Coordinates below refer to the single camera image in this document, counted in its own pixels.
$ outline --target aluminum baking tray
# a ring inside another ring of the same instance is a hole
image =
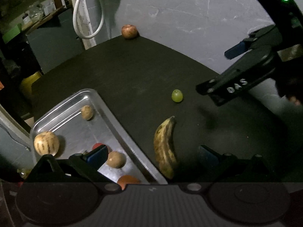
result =
[[[89,121],[81,117],[80,110],[84,105],[94,109],[94,116]],[[30,132],[32,142],[43,131],[52,131],[57,135],[60,141],[60,149],[55,155],[57,159],[91,151],[92,146],[100,142],[126,156],[126,163],[121,169],[109,167],[106,163],[99,168],[98,171],[110,180],[117,182],[121,176],[128,174],[138,178],[141,183],[167,184],[93,89],[80,90],[37,120]]]

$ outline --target green grape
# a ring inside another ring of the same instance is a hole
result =
[[[180,90],[178,89],[175,89],[173,92],[172,92],[172,100],[174,102],[181,102],[183,100],[183,94]]]

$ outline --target striped melon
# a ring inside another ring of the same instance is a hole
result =
[[[51,131],[38,134],[34,139],[34,147],[39,155],[55,155],[59,150],[59,140]]]

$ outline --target banana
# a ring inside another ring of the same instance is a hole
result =
[[[160,172],[172,179],[177,167],[177,160],[172,148],[172,130],[175,124],[175,117],[165,120],[156,130],[154,136],[154,150],[156,160],[159,163]]]

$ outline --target black table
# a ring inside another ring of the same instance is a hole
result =
[[[197,148],[239,158],[262,154],[270,165],[283,159],[285,126],[246,94],[216,107],[195,86],[218,74],[195,60],[143,37],[116,37],[90,48],[45,74],[32,86],[34,118],[84,89],[95,89],[142,151],[157,166],[153,137],[174,115],[173,140],[182,172],[176,180],[199,173]],[[181,103],[171,93],[180,89]]]

